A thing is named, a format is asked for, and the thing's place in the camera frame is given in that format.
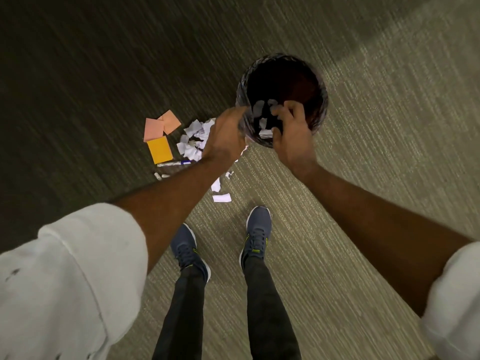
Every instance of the orange sticky note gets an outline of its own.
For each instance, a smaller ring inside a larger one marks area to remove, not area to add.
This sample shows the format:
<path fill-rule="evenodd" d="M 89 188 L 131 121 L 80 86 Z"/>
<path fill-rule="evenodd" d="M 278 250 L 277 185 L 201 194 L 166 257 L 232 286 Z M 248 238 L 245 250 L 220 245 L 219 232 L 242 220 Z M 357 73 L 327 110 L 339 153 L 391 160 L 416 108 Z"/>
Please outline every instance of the orange sticky note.
<path fill-rule="evenodd" d="M 153 158 L 153 163 L 158 164 L 173 159 L 172 151 L 170 150 L 166 136 L 147 141 L 147 144 Z"/>
<path fill-rule="evenodd" d="M 154 118 L 145 119 L 145 132 L 143 133 L 143 142 L 158 139 L 163 136 L 163 121 Z"/>
<path fill-rule="evenodd" d="M 173 114 L 172 110 L 168 110 L 167 112 L 165 112 L 165 114 L 161 115 L 158 119 L 163 121 L 163 130 L 167 135 L 170 134 L 178 126 L 182 124 L 177 119 L 177 116 Z"/>

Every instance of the hand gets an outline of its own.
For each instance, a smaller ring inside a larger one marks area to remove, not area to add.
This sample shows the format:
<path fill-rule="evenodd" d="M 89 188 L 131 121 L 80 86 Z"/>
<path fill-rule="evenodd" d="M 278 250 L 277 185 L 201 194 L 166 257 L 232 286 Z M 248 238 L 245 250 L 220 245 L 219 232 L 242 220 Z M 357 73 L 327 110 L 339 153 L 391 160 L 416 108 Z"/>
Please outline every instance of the hand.
<path fill-rule="evenodd" d="M 202 159 L 224 159 L 228 163 L 227 168 L 230 168 L 240 157 L 245 149 L 245 137 L 239 131 L 239 122 L 246 109 L 246 106 L 228 108 L 217 117 L 210 129 Z"/>
<path fill-rule="evenodd" d="M 272 114 L 283 121 L 283 135 L 278 128 L 272 129 L 273 149 L 280 162 L 302 181 L 317 167 L 312 132 L 305 121 L 303 104 L 285 101 L 283 106 L 273 109 Z"/>

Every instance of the black trash can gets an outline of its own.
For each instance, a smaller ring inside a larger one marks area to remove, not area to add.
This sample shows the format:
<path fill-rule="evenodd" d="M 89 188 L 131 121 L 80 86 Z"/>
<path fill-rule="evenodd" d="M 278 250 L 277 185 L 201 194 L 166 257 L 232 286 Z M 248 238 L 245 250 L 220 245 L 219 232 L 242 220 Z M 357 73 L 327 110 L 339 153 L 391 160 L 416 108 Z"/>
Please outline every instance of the black trash can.
<path fill-rule="evenodd" d="M 287 54 L 273 54 L 256 60 L 243 74 L 237 88 L 237 106 L 254 106 L 264 101 L 261 116 L 252 109 L 243 115 L 240 128 L 254 142 L 272 148 L 272 138 L 261 138 L 260 120 L 266 118 L 266 129 L 276 126 L 282 131 L 282 121 L 270 113 L 271 103 L 283 104 L 294 100 L 303 103 L 305 119 L 315 134 L 327 115 L 328 95 L 320 74 L 309 63 Z"/>

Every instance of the marker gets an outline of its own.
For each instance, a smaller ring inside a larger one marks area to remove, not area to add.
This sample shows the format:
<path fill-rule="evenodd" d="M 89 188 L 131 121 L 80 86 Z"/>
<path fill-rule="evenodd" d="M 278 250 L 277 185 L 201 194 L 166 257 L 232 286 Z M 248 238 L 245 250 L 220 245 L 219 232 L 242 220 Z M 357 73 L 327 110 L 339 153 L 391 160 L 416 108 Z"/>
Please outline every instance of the marker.
<path fill-rule="evenodd" d="M 160 163 L 157 164 L 157 167 L 170 167 L 170 166 L 184 166 L 186 164 L 191 164 L 191 160 L 180 160 L 178 162 L 171 162 L 171 163 Z"/>

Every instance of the shoe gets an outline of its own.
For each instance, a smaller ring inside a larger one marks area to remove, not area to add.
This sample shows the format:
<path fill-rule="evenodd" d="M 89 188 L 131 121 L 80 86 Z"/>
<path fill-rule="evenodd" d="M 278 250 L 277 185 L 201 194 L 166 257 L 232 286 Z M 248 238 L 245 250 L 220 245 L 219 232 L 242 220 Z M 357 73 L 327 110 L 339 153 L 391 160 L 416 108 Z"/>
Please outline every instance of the shoe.
<path fill-rule="evenodd" d="M 197 239 L 195 238 L 194 232 L 186 223 L 183 223 L 178 229 L 170 243 L 170 248 L 178 260 L 180 271 L 189 266 L 196 266 L 203 273 L 205 283 L 210 280 L 212 276 L 210 267 L 198 254 Z"/>
<path fill-rule="evenodd" d="M 263 259 L 267 250 L 268 238 L 272 232 L 272 216 L 267 207 L 256 206 L 247 218 L 247 237 L 238 262 L 242 271 L 248 257 Z"/>

